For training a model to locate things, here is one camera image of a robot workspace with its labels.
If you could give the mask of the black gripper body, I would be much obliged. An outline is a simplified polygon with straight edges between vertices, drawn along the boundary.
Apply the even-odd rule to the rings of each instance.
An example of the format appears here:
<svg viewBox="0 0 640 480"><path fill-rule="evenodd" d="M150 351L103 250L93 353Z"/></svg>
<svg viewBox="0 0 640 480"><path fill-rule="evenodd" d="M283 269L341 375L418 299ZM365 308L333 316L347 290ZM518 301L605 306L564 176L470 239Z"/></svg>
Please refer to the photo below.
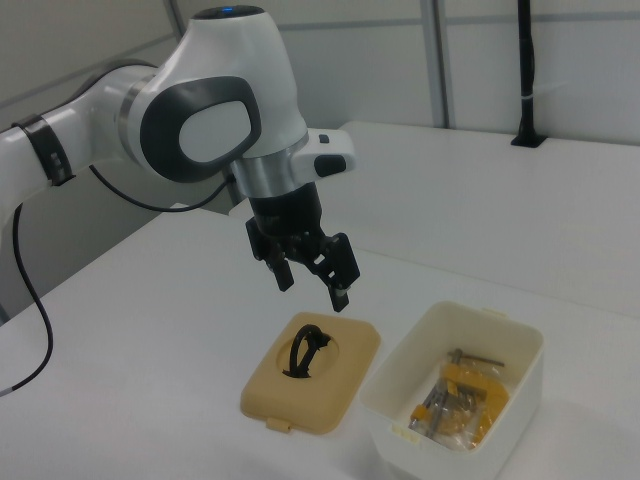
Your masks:
<svg viewBox="0 0 640 480"><path fill-rule="evenodd" d="M248 235L253 246L305 233L321 235L321 204L314 183L276 197L250 198L249 203L253 217L248 221Z"/></svg>

